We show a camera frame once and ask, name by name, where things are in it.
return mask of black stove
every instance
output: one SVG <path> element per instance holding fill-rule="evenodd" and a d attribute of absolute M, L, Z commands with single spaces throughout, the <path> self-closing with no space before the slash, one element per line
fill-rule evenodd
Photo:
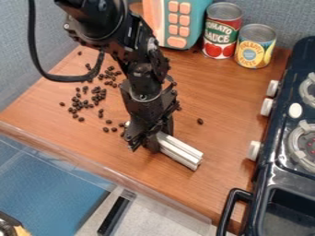
<path fill-rule="evenodd" d="M 238 201 L 247 203 L 241 236 L 315 236 L 315 37 L 295 45 L 267 95 L 274 96 L 261 111 L 270 116 L 268 129 L 250 148 L 253 191 L 231 190 L 217 236 L 226 235 Z"/>

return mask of can label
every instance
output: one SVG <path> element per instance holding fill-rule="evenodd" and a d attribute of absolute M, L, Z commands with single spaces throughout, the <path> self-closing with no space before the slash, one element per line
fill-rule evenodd
<path fill-rule="evenodd" d="M 233 43 L 238 38 L 238 30 L 229 25 L 208 19 L 204 36 L 212 43 Z"/>
<path fill-rule="evenodd" d="M 275 40 L 258 43 L 239 37 L 235 60 L 247 68 L 265 67 L 270 63 L 274 46 Z"/>
<path fill-rule="evenodd" d="M 233 56 L 240 23 L 241 19 L 224 22 L 223 20 L 208 18 L 205 22 L 204 54 L 215 59 L 225 59 Z"/>

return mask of tomato sauce can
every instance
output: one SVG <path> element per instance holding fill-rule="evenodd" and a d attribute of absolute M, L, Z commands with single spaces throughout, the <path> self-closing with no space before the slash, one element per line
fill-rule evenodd
<path fill-rule="evenodd" d="M 270 63 L 275 42 L 276 33 L 271 27 L 246 25 L 239 32 L 235 61 L 247 68 L 263 68 Z"/>
<path fill-rule="evenodd" d="M 206 13 L 204 54 L 215 59 L 233 56 L 243 17 L 241 9 L 222 2 L 210 5 Z"/>

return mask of gray wall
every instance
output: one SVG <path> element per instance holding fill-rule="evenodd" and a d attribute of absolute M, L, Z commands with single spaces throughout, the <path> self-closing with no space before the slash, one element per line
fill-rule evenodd
<path fill-rule="evenodd" d="M 64 13 L 53 0 L 36 0 L 37 42 L 42 66 L 49 70 L 77 44 L 63 31 Z M 27 0 L 1 0 L 0 111 L 40 78 L 27 45 Z"/>
<path fill-rule="evenodd" d="M 315 35 L 315 0 L 228 0 L 243 9 L 244 24 L 273 27 L 277 46 L 291 48 L 299 39 Z"/>

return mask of black handle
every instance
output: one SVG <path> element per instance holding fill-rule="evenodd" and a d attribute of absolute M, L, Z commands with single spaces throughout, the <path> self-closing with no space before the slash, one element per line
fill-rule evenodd
<path fill-rule="evenodd" d="M 234 188 L 229 192 L 226 205 L 222 211 L 219 225 L 217 226 L 216 236 L 226 236 L 229 219 L 231 218 L 235 204 L 238 201 L 249 203 L 251 200 L 252 194 L 244 190 Z"/>

